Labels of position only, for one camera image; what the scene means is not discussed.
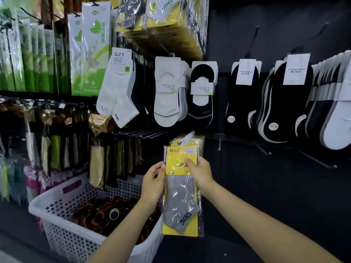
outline perforated basket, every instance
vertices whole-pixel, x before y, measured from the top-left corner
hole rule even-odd
[[[118,181],[117,188],[102,191],[89,184],[86,174],[79,175],[37,196],[29,204],[29,212],[42,219],[51,250],[69,261],[84,263],[106,239],[103,235],[88,230],[71,221],[73,210],[91,198],[120,196],[124,199],[140,198],[143,176]],[[162,217],[150,236],[136,245],[128,263],[151,263],[162,241]]]

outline person's left hand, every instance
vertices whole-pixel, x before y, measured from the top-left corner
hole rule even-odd
[[[144,175],[140,200],[149,206],[151,212],[154,211],[161,197],[165,175],[166,165],[163,162],[153,165]]]

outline person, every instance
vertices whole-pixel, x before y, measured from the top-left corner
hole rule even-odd
[[[212,178],[210,164],[204,158],[199,158],[199,165],[188,158],[186,163],[201,194],[218,209],[264,262],[340,262],[314,241],[216,183]],[[165,173],[166,166],[163,162],[148,170],[143,179],[140,200],[87,263],[128,261],[146,220],[160,199]]]

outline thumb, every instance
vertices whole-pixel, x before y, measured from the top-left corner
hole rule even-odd
[[[196,167],[196,164],[188,157],[185,158],[185,162],[189,166],[190,169],[193,169]]]
[[[159,171],[159,173],[157,175],[157,180],[163,181],[164,178],[165,178],[165,175],[166,175],[166,165],[162,164],[162,166],[160,168],[160,171]]]

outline person's right hand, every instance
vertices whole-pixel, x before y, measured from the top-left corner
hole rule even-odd
[[[185,162],[189,166],[190,175],[193,177],[196,185],[199,187],[201,194],[205,198],[208,198],[208,195],[212,191],[213,185],[216,183],[212,178],[209,162],[202,157],[199,157],[198,166],[189,158],[185,158]]]

